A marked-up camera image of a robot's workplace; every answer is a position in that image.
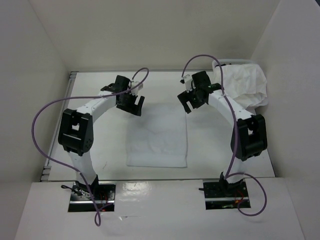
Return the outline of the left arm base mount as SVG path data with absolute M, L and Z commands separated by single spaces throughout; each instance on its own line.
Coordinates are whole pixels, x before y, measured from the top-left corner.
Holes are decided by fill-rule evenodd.
M 95 212 L 95 207 L 90 194 L 80 189 L 75 183 L 72 187 L 61 185 L 62 189 L 71 190 L 68 212 Z M 94 201 L 97 208 L 102 212 L 113 212 L 115 209 L 115 184 L 100 184 L 94 191 Z

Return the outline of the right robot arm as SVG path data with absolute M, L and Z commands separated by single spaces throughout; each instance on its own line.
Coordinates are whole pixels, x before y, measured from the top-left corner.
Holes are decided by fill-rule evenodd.
M 187 114 L 207 104 L 215 108 L 232 126 L 232 156 L 227 169 L 220 174 L 217 189 L 223 196 L 229 197 L 243 182 L 244 162 L 267 149 L 265 118 L 244 109 L 226 93 L 221 84 L 211 83 L 206 71 L 182 76 L 180 83 L 185 86 L 185 91 L 177 98 Z

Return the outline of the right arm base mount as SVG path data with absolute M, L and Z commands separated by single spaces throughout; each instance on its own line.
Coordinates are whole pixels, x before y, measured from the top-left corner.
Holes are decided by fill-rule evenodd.
M 251 208 L 249 193 L 246 182 L 243 181 L 238 187 L 225 193 L 221 189 L 218 180 L 204 180 L 199 191 L 203 192 L 206 210 L 227 210 Z

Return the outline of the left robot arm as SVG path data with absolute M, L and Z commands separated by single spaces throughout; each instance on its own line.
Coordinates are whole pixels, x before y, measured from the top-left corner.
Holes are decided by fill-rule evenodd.
M 58 143 L 77 169 L 76 187 L 88 200 L 97 198 L 100 193 L 99 177 L 90 154 L 94 143 L 94 123 L 114 107 L 140 117 L 145 97 L 141 96 L 138 103 L 136 100 L 142 88 L 142 82 L 117 75 L 115 82 L 101 88 L 96 98 L 76 109 L 67 108 L 62 113 Z

